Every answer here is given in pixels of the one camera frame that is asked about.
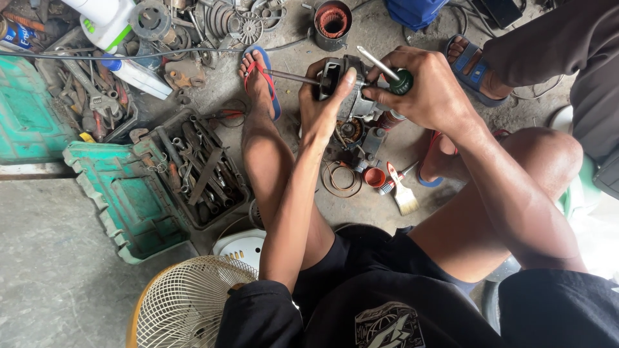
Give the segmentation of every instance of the blue bag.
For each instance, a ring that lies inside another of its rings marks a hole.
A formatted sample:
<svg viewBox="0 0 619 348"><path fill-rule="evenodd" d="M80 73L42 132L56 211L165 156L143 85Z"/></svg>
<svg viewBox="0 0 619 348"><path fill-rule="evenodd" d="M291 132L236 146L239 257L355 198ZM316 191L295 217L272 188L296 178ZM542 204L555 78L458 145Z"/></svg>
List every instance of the blue bag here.
<svg viewBox="0 0 619 348"><path fill-rule="evenodd" d="M449 0L385 0L391 19L417 31L427 27Z"/></svg>

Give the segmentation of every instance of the foot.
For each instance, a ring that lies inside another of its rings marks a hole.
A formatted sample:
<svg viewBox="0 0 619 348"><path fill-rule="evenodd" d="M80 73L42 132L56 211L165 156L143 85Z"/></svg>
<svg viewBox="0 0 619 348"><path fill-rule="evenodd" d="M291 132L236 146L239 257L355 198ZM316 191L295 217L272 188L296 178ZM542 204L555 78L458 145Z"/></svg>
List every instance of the foot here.
<svg viewBox="0 0 619 348"><path fill-rule="evenodd" d="M434 140L425 160L423 160L420 172L421 178L431 183L439 177L445 176L443 173L446 172L449 163L454 158L455 151L456 146L454 143L445 134L439 135Z"/></svg>
<svg viewBox="0 0 619 348"><path fill-rule="evenodd" d="M258 50L254 50L251 54L246 53L241 63L241 69L238 71L238 75L242 79L245 78L245 72L253 61L257 61L262 68L266 67L262 53ZM254 107L266 107L266 110L269 112L269 116L271 118L275 117L275 110L273 109L271 94L269 93L269 84L264 76L260 74L257 66L249 73L247 78L247 93L249 94L249 98L251 99Z"/></svg>
<svg viewBox="0 0 619 348"><path fill-rule="evenodd" d="M454 41L449 46L449 51L447 52L447 61L451 64L456 61L460 54L464 52L464 49L468 46L469 42L463 37L456 37ZM468 75L471 70L475 67L475 65L482 58L482 51L477 50L473 57L471 57L467 66L464 67L462 73ZM479 91L483 93L486 97L494 100L499 100L507 97L512 91L513 87L505 85L499 79L498 75L494 70L488 69L486 74L483 77L482 85L479 88Z"/></svg>

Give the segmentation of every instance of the pliers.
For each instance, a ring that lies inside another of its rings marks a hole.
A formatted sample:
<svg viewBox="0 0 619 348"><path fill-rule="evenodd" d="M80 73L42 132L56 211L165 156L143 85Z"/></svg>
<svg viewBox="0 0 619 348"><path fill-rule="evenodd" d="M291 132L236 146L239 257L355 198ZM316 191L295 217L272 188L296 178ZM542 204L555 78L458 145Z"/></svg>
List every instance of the pliers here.
<svg viewBox="0 0 619 348"><path fill-rule="evenodd" d="M207 120L222 120L222 119L232 119L245 115L245 113L241 110L219 110L218 112L212 115L205 115L204 118Z"/></svg>

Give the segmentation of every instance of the ensure can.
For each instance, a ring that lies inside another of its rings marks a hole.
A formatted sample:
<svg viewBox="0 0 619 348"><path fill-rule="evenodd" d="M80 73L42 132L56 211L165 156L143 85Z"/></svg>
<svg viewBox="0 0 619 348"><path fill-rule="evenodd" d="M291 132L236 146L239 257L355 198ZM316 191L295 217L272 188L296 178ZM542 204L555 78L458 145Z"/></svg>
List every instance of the ensure can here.
<svg viewBox="0 0 619 348"><path fill-rule="evenodd" d="M406 120L405 116L398 114L395 110L385 111L378 119L378 126L386 131Z"/></svg>
<svg viewBox="0 0 619 348"><path fill-rule="evenodd" d="M37 37L34 30L15 23L0 14L0 46L18 52L27 52L33 47L29 41L31 37Z"/></svg>

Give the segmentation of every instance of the paintbrush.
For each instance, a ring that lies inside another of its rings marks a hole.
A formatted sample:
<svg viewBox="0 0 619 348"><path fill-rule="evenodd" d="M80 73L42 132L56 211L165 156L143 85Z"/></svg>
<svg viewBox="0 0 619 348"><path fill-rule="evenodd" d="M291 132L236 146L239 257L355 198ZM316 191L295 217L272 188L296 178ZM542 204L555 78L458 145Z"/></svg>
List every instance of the paintbrush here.
<svg viewBox="0 0 619 348"><path fill-rule="evenodd" d="M419 203L413 194L413 190L402 185L400 178L397 176L396 169L389 162L387 162L387 171L389 171L391 179L396 184L396 195L394 197L396 199L397 207L400 208L400 214L402 216L406 216L419 209Z"/></svg>

